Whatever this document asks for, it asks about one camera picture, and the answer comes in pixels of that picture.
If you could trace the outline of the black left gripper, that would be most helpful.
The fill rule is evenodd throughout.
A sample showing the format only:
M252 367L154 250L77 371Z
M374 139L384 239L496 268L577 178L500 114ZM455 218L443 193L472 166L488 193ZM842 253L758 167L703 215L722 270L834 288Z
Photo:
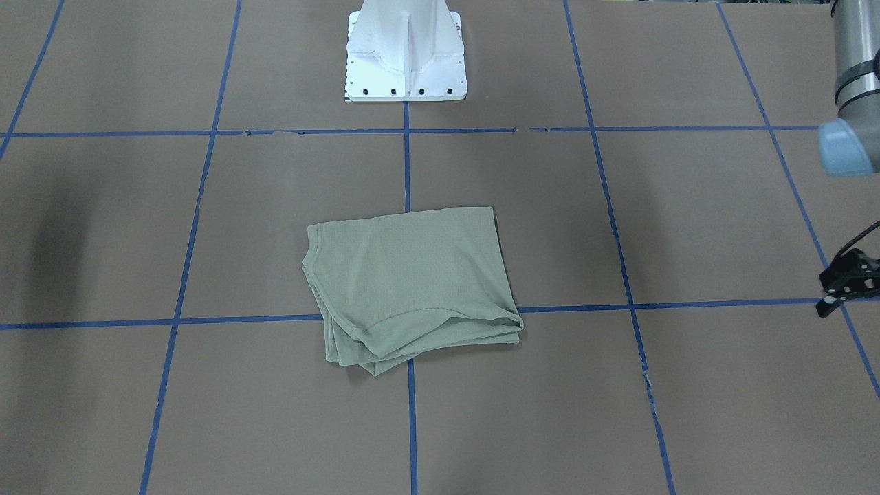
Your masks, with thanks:
M862 250L848 250L834 257L818 279L823 298L816 303L816 313L820 318L827 318L843 301L878 297L878 260Z

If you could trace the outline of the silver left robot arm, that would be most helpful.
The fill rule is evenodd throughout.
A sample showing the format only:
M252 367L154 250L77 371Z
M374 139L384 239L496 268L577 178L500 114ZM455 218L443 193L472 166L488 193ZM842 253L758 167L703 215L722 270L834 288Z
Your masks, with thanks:
M830 177L861 177L879 170L879 3L833 1L838 116L818 127L818 153ZM878 260L855 244L878 229L874 222L834 254L818 276L823 297L817 315L830 316L850 300L878 296Z

